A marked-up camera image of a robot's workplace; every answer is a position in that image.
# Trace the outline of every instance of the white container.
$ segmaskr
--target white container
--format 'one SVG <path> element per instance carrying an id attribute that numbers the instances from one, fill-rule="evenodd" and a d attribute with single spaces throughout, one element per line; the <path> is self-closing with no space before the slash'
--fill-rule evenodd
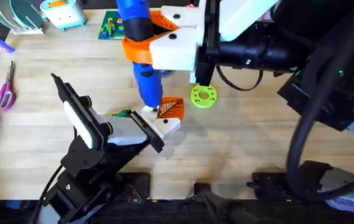
<path id="1" fill-rule="evenodd" d="M 67 0 L 67 4 L 63 6 L 50 7 L 54 1 L 56 0 L 45 0 L 40 9 L 56 28 L 65 30 L 85 24 L 86 17 L 76 0 Z"/>

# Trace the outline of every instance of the circuit board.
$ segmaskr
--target circuit board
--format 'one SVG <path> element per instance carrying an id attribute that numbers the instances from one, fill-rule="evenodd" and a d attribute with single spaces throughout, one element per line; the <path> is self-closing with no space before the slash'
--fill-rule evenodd
<path id="1" fill-rule="evenodd" d="M 103 18 L 99 40 L 121 40 L 124 37 L 124 27 L 117 11 L 107 11 Z"/>

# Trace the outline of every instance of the screw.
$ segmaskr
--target screw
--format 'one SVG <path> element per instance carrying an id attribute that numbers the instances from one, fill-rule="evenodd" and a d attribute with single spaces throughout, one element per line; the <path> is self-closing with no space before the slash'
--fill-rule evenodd
<path id="1" fill-rule="evenodd" d="M 170 34 L 170 35 L 169 35 L 169 38 L 172 39 L 172 40 L 174 40 L 174 39 L 177 38 L 177 35 L 176 35 L 176 34 Z"/>

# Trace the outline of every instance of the wooden table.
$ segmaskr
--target wooden table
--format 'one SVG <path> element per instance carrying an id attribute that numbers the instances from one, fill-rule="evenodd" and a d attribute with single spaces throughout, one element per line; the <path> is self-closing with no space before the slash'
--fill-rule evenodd
<path id="1" fill-rule="evenodd" d="M 72 141 L 72 124 L 50 73 L 78 94 L 90 95 L 99 113 L 142 106 L 121 42 L 97 40 L 104 14 L 86 11 L 87 25 L 65 32 L 48 25 L 45 35 L 8 36 L 6 42 L 17 50 L 0 55 L 0 87 L 14 60 L 17 101 L 10 111 L 0 111 L 0 199 L 38 198 Z M 224 71 L 239 86 L 251 86 L 258 76 L 251 70 Z M 185 198 L 196 181 L 211 182 L 224 197 L 251 198 L 246 187 L 251 173 L 284 167 L 299 118 L 276 94 L 287 78 L 267 73 L 257 89 L 240 93 L 215 74 L 212 85 L 219 97 L 207 110 L 191 104 L 187 72 L 164 78 L 164 95 L 185 99 L 182 127 L 161 154 L 147 148 L 123 171 L 150 172 L 153 198 Z M 354 133 L 315 125 L 304 159 L 354 172 Z"/>

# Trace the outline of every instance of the black cable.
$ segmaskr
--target black cable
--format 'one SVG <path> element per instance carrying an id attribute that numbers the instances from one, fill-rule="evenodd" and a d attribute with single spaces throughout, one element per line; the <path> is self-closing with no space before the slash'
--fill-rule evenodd
<path id="1" fill-rule="evenodd" d="M 224 73 L 222 72 L 221 70 L 221 67 L 219 65 L 215 66 L 218 74 L 220 75 L 221 79 L 230 87 L 238 90 L 238 91 L 250 91 L 250 90 L 254 90 L 260 83 L 261 81 L 263 80 L 263 76 L 264 76 L 264 71 L 263 70 L 260 70 L 259 71 L 259 75 L 258 75 L 258 79 L 257 79 L 257 82 L 256 84 L 254 84 L 253 87 L 251 88 L 247 88 L 247 89 L 243 89 L 243 88 L 240 88 L 240 87 L 237 87 L 235 84 L 233 84 L 232 82 L 230 82 L 226 76 L 224 75 Z"/>
<path id="2" fill-rule="evenodd" d="M 39 218 L 39 214 L 40 214 L 40 209 L 41 209 L 41 205 L 42 202 L 44 201 L 44 196 L 45 194 L 48 192 L 48 189 L 50 188 L 52 182 L 54 181 L 54 179 L 56 178 L 56 176 L 58 175 L 58 173 L 60 172 L 60 170 L 62 169 L 62 165 L 60 165 L 58 167 L 58 169 L 54 172 L 54 174 L 52 174 L 51 178 L 49 179 L 47 185 L 44 187 L 44 190 L 41 193 L 40 199 L 37 202 L 37 205 L 34 208 L 32 217 L 29 220 L 29 224 L 36 224 L 37 223 L 37 219 Z"/>
<path id="3" fill-rule="evenodd" d="M 309 192 L 300 181 L 298 171 L 304 144 L 314 125 L 314 121 L 317 119 L 322 106 L 328 100 L 328 97 L 340 78 L 338 71 L 348 62 L 354 51 L 354 21 L 350 22 L 351 24 L 348 26 L 352 29 L 347 33 L 344 39 L 340 40 L 340 44 L 336 47 L 334 58 L 325 70 L 326 72 L 320 82 L 319 89 L 316 91 L 315 96 L 310 99 L 298 122 L 287 155 L 286 167 L 289 186 L 296 195 L 309 201 L 329 200 L 354 191 L 353 181 L 331 191 Z"/>

